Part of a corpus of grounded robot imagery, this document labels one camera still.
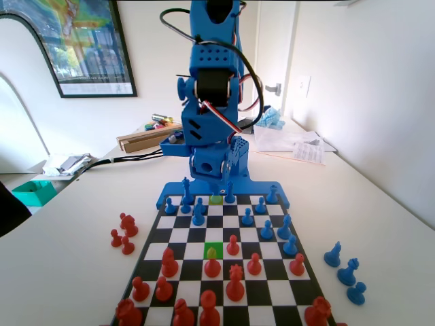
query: green box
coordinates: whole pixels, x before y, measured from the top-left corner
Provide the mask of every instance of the green box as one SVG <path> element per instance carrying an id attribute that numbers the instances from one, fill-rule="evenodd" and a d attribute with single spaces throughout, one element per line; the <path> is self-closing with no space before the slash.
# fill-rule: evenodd
<path id="1" fill-rule="evenodd" d="M 51 181 L 29 181 L 12 190 L 26 206 L 43 206 L 57 195 Z"/>

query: white desk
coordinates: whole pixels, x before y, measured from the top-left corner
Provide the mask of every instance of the white desk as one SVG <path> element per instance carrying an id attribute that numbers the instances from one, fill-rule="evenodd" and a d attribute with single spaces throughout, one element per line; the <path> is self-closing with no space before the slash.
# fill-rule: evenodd
<path id="1" fill-rule="evenodd" d="M 108 155 L 123 154 L 114 149 Z M 433 325 L 435 233 L 430 228 L 334 153 L 326 153 L 326 166 L 317 166 L 252 152 L 249 172 L 253 180 L 282 184 L 294 227 L 337 322 Z M 156 216 L 163 185 L 188 175 L 187 158 L 98 166 L 0 238 L 0 324 L 109 324 Z M 110 245 L 110 230 L 119 226 L 121 212 L 139 226 L 130 256 Z M 337 240 L 343 246 L 342 266 L 352 257 L 360 261 L 355 276 L 367 285 L 361 307 L 347 299 L 336 268 L 323 261 Z"/>

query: white square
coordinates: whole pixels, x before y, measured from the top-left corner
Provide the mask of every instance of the white square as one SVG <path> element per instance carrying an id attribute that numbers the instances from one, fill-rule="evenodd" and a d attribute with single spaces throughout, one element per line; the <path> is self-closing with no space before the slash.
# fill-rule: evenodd
<path id="1" fill-rule="evenodd" d="M 288 280 L 268 280 L 272 306 L 295 306 L 296 301 Z"/>
<path id="2" fill-rule="evenodd" d="M 224 242 L 224 259 L 242 259 L 242 246 L 239 242 L 236 243 L 239 245 L 239 252 L 237 253 L 237 255 L 232 256 L 226 250 L 226 246 L 228 246 L 230 243 Z"/>
<path id="3" fill-rule="evenodd" d="M 239 225 L 239 217 L 238 216 L 230 216 L 230 215 L 224 215 L 224 228 L 236 228 L 238 229 L 240 227 Z"/>
<path id="4" fill-rule="evenodd" d="M 156 284 L 157 282 L 155 281 L 148 281 L 148 282 L 143 282 L 143 283 L 147 283 L 150 286 L 150 294 L 147 296 L 147 298 L 143 301 L 136 301 L 133 299 L 133 290 L 135 289 L 134 287 L 131 288 L 131 292 L 130 292 L 130 299 L 132 299 L 132 301 L 135 303 L 135 307 L 149 307 L 151 304 L 151 299 L 154 295 L 154 290 L 156 288 Z"/>
<path id="5" fill-rule="evenodd" d="M 249 263 L 250 259 L 244 259 L 243 260 L 243 270 L 245 271 L 245 280 L 266 280 L 266 272 L 264 271 L 264 264 L 263 259 L 259 259 L 258 262 L 261 265 L 261 272 L 258 275 L 252 275 L 247 270 L 247 263 Z"/>
<path id="6" fill-rule="evenodd" d="M 259 242 L 256 228 L 240 228 L 241 242 Z"/>
<path id="7" fill-rule="evenodd" d="M 222 216 L 224 214 L 224 207 L 222 205 L 209 205 L 208 216 Z"/>
<path id="8" fill-rule="evenodd" d="M 272 326 L 275 324 L 275 315 L 272 306 L 249 306 L 249 324 L 255 326 Z"/>
<path id="9" fill-rule="evenodd" d="M 205 230 L 205 242 L 224 241 L 224 229 L 209 228 Z"/>
<path id="10" fill-rule="evenodd" d="M 219 274 L 216 277 L 208 277 L 205 274 L 205 271 L 204 271 L 205 264 L 208 262 L 208 259 L 204 259 L 203 260 L 203 274 L 201 276 L 201 280 L 224 280 L 224 272 L 222 271 L 223 270 L 222 266 L 223 266 L 224 261 L 222 259 L 217 259 L 217 261 L 220 264 L 220 272 L 219 272 Z"/>
<path id="11" fill-rule="evenodd" d="M 161 216 L 158 222 L 158 229 L 172 229 L 175 223 L 175 216 Z"/>
<path id="12" fill-rule="evenodd" d="M 167 243 L 150 243 L 143 260 L 162 260 L 163 252 L 168 247 Z"/>
<path id="13" fill-rule="evenodd" d="M 186 243 L 188 241 L 189 229 L 172 229 L 169 243 Z"/>
<path id="14" fill-rule="evenodd" d="M 301 276 L 297 276 L 297 275 L 292 273 L 292 271 L 290 270 L 290 262 L 292 262 L 294 260 L 295 259 L 283 259 L 283 263 L 285 266 L 285 271 L 287 272 L 287 275 L 288 275 L 288 279 L 289 280 L 309 280 L 310 276 L 307 273 L 307 268 L 305 268 L 304 274 L 302 274 Z"/>
<path id="15" fill-rule="evenodd" d="M 175 298 L 175 301 L 183 298 L 188 306 L 197 307 L 199 305 L 200 292 L 200 280 L 181 280 L 178 282 L 177 297 Z"/>
<path id="16" fill-rule="evenodd" d="M 145 326 L 168 326 L 171 324 L 173 307 L 150 307 Z"/>
<path id="17" fill-rule="evenodd" d="M 282 259 L 278 242 L 260 242 L 263 259 Z"/>
<path id="18" fill-rule="evenodd" d="M 245 293 L 243 294 L 243 297 L 237 302 L 231 301 L 230 298 L 226 295 L 226 286 L 229 282 L 229 280 L 224 281 L 224 306 L 247 306 L 245 280 L 240 281 L 245 288 Z"/>
<path id="19" fill-rule="evenodd" d="M 187 259 L 202 259 L 204 257 L 203 242 L 188 242 L 184 251 L 184 260 Z"/>
<path id="20" fill-rule="evenodd" d="M 182 260 L 175 260 L 178 263 L 178 271 L 177 273 L 172 277 L 166 277 L 166 280 L 179 280 L 179 276 L 181 274 L 181 267 L 183 267 L 183 261 Z M 162 274 L 162 269 L 160 269 L 160 273 L 158 273 L 158 277 L 164 276 Z"/>

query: black square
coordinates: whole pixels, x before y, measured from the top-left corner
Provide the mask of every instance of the black square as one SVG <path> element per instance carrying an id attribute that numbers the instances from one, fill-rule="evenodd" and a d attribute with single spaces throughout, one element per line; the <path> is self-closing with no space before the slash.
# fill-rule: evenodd
<path id="1" fill-rule="evenodd" d="M 249 325 L 247 306 L 224 307 L 223 325 Z"/>
<path id="2" fill-rule="evenodd" d="M 238 214 L 237 205 L 224 205 L 225 216 L 237 216 Z"/>
<path id="3" fill-rule="evenodd" d="M 206 229 L 190 229 L 188 242 L 205 242 Z"/>
<path id="4" fill-rule="evenodd" d="M 271 306 L 271 294 L 267 280 L 245 280 L 248 306 Z"/>
<path id="5" fill-rule="evenodd" d="M 291 280 L 293 296 L 299 306 L 310 306 L 315 298 L 321 295 L 315 290 L 311 280 Z"/>
<path id="6" fill-rule="evenodd" d="M 233 265 L 239 265 L 240 267 L 242 267 L 242 280 L 245 279 L 245 271 L 243 268 L 243 260 L 241 259 L 224 259 L 224 262 L 222 263 L 222 272 L 224 273 L 224 280 L 230 280 L 230 269 L 231 266 Z"/>
<path id="7" fill-rule="evenodd" d="M 224 226 L 223 216 L 207 216 L 208 228 L 222 228 Z"/>
<path id="8" fill-rule="evenodd" d="M 240 229 L 239 228 L 224 229 L 224 232 L 223 232 L 224 242 L 230 242 L 230 237 L 233 234 L 237 237 L 237 241 L 240 242 Z"/>
<path id="9" fill-rule="evenodd" d="M 157 285 L 156 289 L 154 290 L 152 299 L 151 299 L 151 307 L 174 307 L 175 304 L 175 298 L 177 297 L 177 289 L 178 289 L 178 281 L 177 280 L 168 280 L 168 282 L 172 285 L 172 296 L 169 298 L 168 301 L 161 302 L 157 300 L 156 297 L 156 291 L 157 291 Z"/>
<path id="10" fill-rule="evenodd" d="M 200 280 L 202 273 L 202 260 L 184 260 L 179 280 Z"/>
<path id="11" fill-rule="evenodd" d="M 251 259 L 253 253 L 257 253 L 262 259 L 260 243 L 259 242 L 242 242 L 242 258 Z"/>
<path id="12" fill-rule="evenodd" d="M 273 315 L 275 316 L 277 326 L 302 326 L 296 306 L 274 306 Z"/>
<path id="13" fill-rule="evenodd" d="M 216 306 L 224 305 L 224 286 L 221 280 L 202 280 L 201 281 L 201 294 L 206 290 L 212 290 L 216 294 Z"/>
<path id="14" fill-rule="evenodd" d="M 268 280 L 288 280 L 282 259 L 263 259 L 263 264 Z"/>

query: red pawn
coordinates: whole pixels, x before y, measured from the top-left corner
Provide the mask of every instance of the red pawn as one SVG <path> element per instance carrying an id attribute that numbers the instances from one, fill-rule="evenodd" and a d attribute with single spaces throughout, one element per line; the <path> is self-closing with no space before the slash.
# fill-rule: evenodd
<path id="1" fill-rule="evenodd" d="M 175 316 L 172 320 L 173 326 L 194 326 L 195 316 L 188 308 L 184 299 L 178 299 L 174 306 Z"/>
<path id="2" fill-rule="evenodd" d="M 161 276 L 157 280 L 156 297 L 158 301 L 168 301 L 172 296 L 172 284 L 166 281 L 166 278 Z"/>
<path id="3" fill-rule="evenodd" d="M 305 267 L 303 266 L 303 262 L 305 257 L 302 253 L 296 254 L 296 260 L 292 260 L 290 262 L 290 272 L 292 272 L 296 276 L 300 276 L 304 274 Z"/>
<path id="4" fill-rule="evenodd" d="M 307 326 L 326 326 L 331 315 L 331 305 L 324 297 L 314 299 L 313 306 L 305 309 L 304 317 Z"/>
<path id="5" fill-rule="evenodd" d="M 145 300 L 150 294 L 150 286 L 148 283 L 142 282 L 142 278 L 137 276 L 132 281 L 133 287 L 133 299 L 140 302 Z"/>
<path id="6" fill-rule="evenodd" d="M 123 236 L 121 239 L 122 244 L 122 253 L 125 255 L 130 255 L 135 250 L 135 245 L 128 241 L 128 236 Z"/>
<path id="7" fill-rule="evenodd" d="M 240 282 L 242 279 L 242 267 L 235 264 L 230 269 L 230 282 L 226 286 L 226 295 L 231 301 L 237 302 L 245 295 L 245 288 Z"/>
<path id="8" fill-rule="evenodd" d="M 113 230 L 110 232 L 110 234 L 111 234 L 111 236 L 113 236 L 113 240 L 111 241 L 111 246 L 112 246 L 112 247 L 117 248 L 117 247 L 119 247 L 120 245 L 122 245 L 122 242 L 121 242 L 121 236 L 118 235 L 118 231 L 116 231 L 115 229 L 113 229 Z"/>
<path id="9" fill-rule="evenodd" d="M 260 256 L 257 253 L 253 253 L 251 256 L 251 261 L 247 263 L 247 270 L 252 275 L 259 275 L 261 272 L 261 264 L 258 261 Z"/>
<path id="10" fill-rule="evenodd" d="M 226 251 L 232 255 L 235 256 L 239 253 L 239 245 L 237 244 L 237 237 L 233 234 L 230 237 L 230 243 L 226 246 Z"/>
<path id="11" fill-rule="evenodd" d="M 131 299 L 122 300 L 115 310 L 115 316 L 120 321 L 120 326 L 140 326 L 142 312 L 135 308 Z"/>
<path id="12" fill-rule="evenodd" d="M 201 294 L 201 306 L 203 312 L 199 317 L 199 326 L 219 326 L 220 315 L 216 310 L 216 294 L 212 290 L 206 290 Z"/>

